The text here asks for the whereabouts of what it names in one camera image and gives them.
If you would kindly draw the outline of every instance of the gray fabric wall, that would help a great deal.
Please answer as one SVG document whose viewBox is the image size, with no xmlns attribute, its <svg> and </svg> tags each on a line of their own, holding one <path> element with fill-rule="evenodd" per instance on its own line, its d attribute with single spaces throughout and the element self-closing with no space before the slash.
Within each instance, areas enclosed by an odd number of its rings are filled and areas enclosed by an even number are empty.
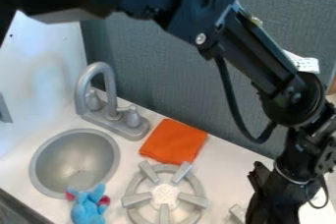
<svg viewBox="0 0 336 224">
<path fill-rule="evenodd" d="M 323 81 L 331 80 L 336 48 L 336 0 L 240 0 L 279 44 L 320 60 Z M 88 62 L 105 61 L 117 76 L 118 94 L 134 103 L 203 129 L 269 157 L 278 155 L 285 129 L 263 145 L 248 142 L 230 115 L 213 62 L 153 22 L 113 14 L 82 23 Z M 250 82 L 230 68 L 242 114 L 252 132 L 267 123 Z"/>
</svg>

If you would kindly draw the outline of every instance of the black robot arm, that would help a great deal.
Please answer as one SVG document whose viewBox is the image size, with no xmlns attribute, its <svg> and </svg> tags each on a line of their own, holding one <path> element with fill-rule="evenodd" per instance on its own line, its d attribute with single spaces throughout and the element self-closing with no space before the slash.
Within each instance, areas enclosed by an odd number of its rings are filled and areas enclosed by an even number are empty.
<svg viewBox="0 0 336 224">
<path fill-rule="evenodd" d="M 255 189 L 249 224 L 298 224 L 298 210 L 320 188 L 323 174 L 336 164 L 333 137 L 335 109 L 326 102 L 325 87 L 313 74 L 299 73 L 282 49 L 237 0 L 0 0 L 6 10 L 0 32 L 15 10 L 45 23 L 105 18 L 124 12 L 154 20 L 164 30 L 193 45 L 207 60 L 215 59 L 233 117 L 242 133 L 263 143 L 277 125 L 289 128 L 284 152 L 268 171 L 256 163 L 249 179 Z M 234 97 L 225 60 L 255 87 L 270 120 L 259 138 L 251 136 Z"/>
</svg>

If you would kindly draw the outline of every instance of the black cable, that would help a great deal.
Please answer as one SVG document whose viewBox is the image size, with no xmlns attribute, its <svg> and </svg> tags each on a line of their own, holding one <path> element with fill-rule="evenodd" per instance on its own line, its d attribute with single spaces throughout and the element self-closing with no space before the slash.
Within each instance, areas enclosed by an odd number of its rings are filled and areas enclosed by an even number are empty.
<svg viewBox="0 0 336 224">
<path fill-rule="evenodd" d="M 307 202 L 309 203 L 309 205 L 310 205 L 312 208 L 315 208 L 315 209 L 322 209 L 322 208 L 324 208 L 324 207 L 328 204 L 328 202 L 329 202 L 329 191 L 328 191 L 328 187 L 327 187 L 327 185 L 326 185 L 326 182 L 325 182 L 325 179 L 324 179 L 323 176 L 320 176 L 320 177 L 319 177 L 319 182 L 320 182 L 322 188 L 324 189 L 324 193 L 325 193 L 325 203 L 324 203 L 322 206 L 316 206 L 316 205 L 314 205 L 314 204 L 311 202 L 311 200 L 309 199 L 309 193 L 308 193 L 308 185 L 309 185 L 309 184 L 307 184 L 307 185 L 305 186 L 305 196 L 306 196 L 306 200 L 307 200 Z"/>
<path fill-rule="evenodd" d="M 266 129 L 262 132 L 262 134 L 257 139 L 253 137 L 250 131 L 247 129 L 244 123 L 244 120 L 242 118 L 242 115 L 240 113 L 239 107 L 237 105 L 235 92 L 232 88 L 230 74 L 229 74 L 224 58 L 221 56 L 217 56 L 215 57 L 215 62 L 217 64 L 219 74 L 220 74 L 220 77 L 221 77 L 221 80 L 224 86 L 224 90 L 226 93 L 226 97 L 228 100 L 228 104 L 230 107 L 232 117 L 234 118 L 237 127 L 248 140 L 254 143 L 258 143 L 258 144 L 265 143 L 266 141 L 268 141 L 268 139 L 272 135 L 274 129 L 277 127 L 277 124 L 275 122 L 270 122 L 267 125 Z"/>
</svg>

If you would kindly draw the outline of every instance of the silver faucet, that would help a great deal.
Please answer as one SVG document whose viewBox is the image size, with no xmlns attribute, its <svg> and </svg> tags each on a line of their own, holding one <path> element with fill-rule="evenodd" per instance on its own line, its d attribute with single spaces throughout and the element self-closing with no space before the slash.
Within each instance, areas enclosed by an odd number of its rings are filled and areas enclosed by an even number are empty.
<svg viewBox="0 0 336 224">
<path fill-rule="evenodd" d="M 107 102 L 101 101 L 98 109 L 91 110 L 87 106 L 86 91 L 92 78 L 98 74 L 104 77 Z M 95 92 L 91 92 L 90 95 L 96 95 L 95 98 L 100 99 Z M 93 63 L 84 70 L 76 85 L 75 104 L 76 113 L 83 119 L 128 140 L 140 140 L 149 131 L 148 120 L 139 115 L 134 104 L 129 108 L 118 108 L 115 75 L 113 69 L 106 63 Z"/>
<path fill-rule="evenodd" d="M 85 96 L 87 87 L 92 78 L 98 74 L 102 74 L 104 76 L 107 96 L 107 114 L 111 118 L 118 117 L 117 88 L 114 72 L 108 64 L 102 62 L 89 65 L 78 80 L 75 92 L 76 113 L 78 115 L 83 115 L 86 112 L 87 106 Z"/>
</svg>

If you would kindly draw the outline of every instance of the orange towel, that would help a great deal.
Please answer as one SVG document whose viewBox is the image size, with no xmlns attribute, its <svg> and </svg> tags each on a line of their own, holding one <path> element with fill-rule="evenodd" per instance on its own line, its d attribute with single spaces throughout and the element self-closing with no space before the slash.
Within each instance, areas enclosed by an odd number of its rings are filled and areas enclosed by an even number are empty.
<svg viewBox="0 0 336 224">
<path fill-rule="evenodd" d="M 164 119 L 143 144 L 139 153 L 161 163 L 193 163 L 207 134 L 170 119 Z"/>
</svg>

